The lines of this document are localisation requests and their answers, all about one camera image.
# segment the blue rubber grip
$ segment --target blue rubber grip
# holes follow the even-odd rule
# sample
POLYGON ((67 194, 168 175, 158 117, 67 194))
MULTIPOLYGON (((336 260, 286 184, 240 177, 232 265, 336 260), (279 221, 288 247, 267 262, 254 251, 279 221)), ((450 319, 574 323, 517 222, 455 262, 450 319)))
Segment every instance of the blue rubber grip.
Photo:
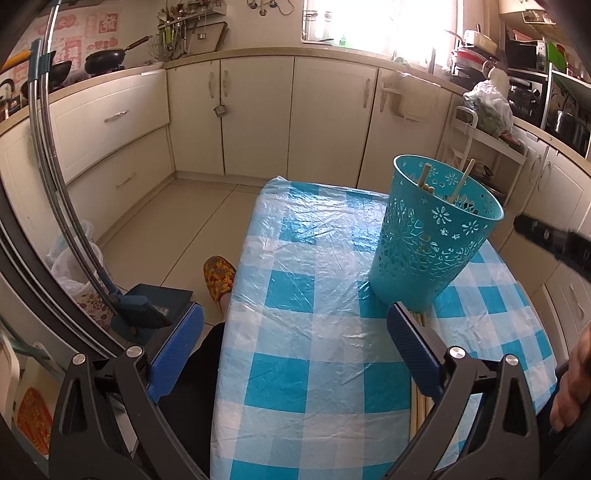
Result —
POLYGON ((203 331, 203 309, 195 304, 179 322, 152 362, 148 396, 154 403, 169 395, 203 331))
POLYGON ((388 333, 418 389, 438 403, 443 396, 441 364, 414 327, 413 320, 407 316, 405 310, 393 304, 388 308, 386 324, 388 333))

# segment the pot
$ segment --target pot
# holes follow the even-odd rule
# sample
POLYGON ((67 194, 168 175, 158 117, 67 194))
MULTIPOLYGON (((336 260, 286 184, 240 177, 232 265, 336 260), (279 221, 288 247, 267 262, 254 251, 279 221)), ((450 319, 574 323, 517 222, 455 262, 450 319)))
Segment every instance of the pot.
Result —
POLYGON ((125 52, 132 50, 135 47, 139 47, 142 43, 146 43, 150 38, 152 38, 152 35, 133 42, 127 48, 115 48, 113 50, 102 50, 91 53, 86 57, 86 62, 84 64, 86 73, 95 77, 119 69, 119 66, 125 59, 125 52))

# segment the drawer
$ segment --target drawer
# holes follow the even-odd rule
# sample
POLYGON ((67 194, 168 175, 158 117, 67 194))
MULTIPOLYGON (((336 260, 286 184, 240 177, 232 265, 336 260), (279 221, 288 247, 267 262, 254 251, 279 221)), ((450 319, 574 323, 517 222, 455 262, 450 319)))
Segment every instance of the drawer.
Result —
POLYGON ((564 332, 558 318, 558 313, 554 308, 554 303, 550 298, 546 285, 542 285, 531 296, 530 301, 544 326, 556 362, 561 365, 569 358, 569 349, 564 340, 564 332))
POLYGON ((67 183, 117 149, 169 123, 166 72, 103 83, 50 108, 67 183))
POLYGON ((591 320, 590 285, 566 265, 560 265, 546 286, 571 351, 591 320))
POLYGON ((95 241, 173 172, 166 131, 121 148, 68 185, 80 219, 95 226, 95 241))

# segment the cabinet door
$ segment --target cabinet door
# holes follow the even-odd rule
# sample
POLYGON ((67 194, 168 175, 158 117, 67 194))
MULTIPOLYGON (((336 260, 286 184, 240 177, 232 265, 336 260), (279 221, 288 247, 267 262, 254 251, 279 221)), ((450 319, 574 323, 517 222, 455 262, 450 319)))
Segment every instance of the cabinet door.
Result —
POLYGON ((177 170, 223 175, 219 60, 168 70, 170 136, 177 170))
POLYGON ((540 316, 546 335, 552 347, 556 362, 560 365, 569 358, 569 349, 564 340, 564 333, 554 303, 546 285, 531 296, 531 303, 540 316))
POLYGON ((287 175, 294 57, 222 60, 226 174, 287 175))
MULTIPOLYGON (((591 203, 591 179, 574 162, 550 151, 524 213, 559 229, 579 229, 591 203)), ((500 251, 528 294, 536 292, 556 270, 554 257, 513 232, 500 251)))
POLYGON ((451 92, 440 88, 433 118, 428 122, 404 119, 393 113, 390 96, 381 91, 390 75, 392 72, 389 70, 379 71, 376 100, 359 176, 360 189, 382 193, 389 192, 394 172, 393 160, 397 156, 408 154, 435 158, 452 99, 451 92))
POLYGON ((489 241, 496 251, 499 251, 513 231, 513 221, 525 208, 533 194, 542 167, 548 156, 550 146, 535 135, 515 127, 518 138, 525 145, 525 164, 517 178, 515 189, 511 193, 509 203, 504 207, 505 217, 497 224, 489 236, 489 241))
POLYGON ((377 69, 297 58, 287 178, 355 187, 377 69))
POLYGON ((0 174, 22 229, 45 258, 60 230, 43 189, 28 119, 0 138, 0 174))
POLYGON ((559 265, 546 282, 564 332, 568 350, 571 351, 583 328, 591 320, 589 283, 566 265, 559 265))

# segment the plastic sheet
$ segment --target plastic sheet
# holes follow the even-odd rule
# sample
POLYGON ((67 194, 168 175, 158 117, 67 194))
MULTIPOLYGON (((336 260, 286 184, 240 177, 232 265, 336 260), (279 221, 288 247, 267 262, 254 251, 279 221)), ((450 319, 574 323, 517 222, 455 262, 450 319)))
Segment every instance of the plastic sheet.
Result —
MULTIPOLYGON (((281 178, 261 192, 226 320, 212 480, 377 480, 408 444, 410 375, 368 284, 386 203, 281 178)), ((505 348, 520 355, 519 345, 534 397, 549 396, 549 344, 488 242, 428 321, 484 358, 505 348)))

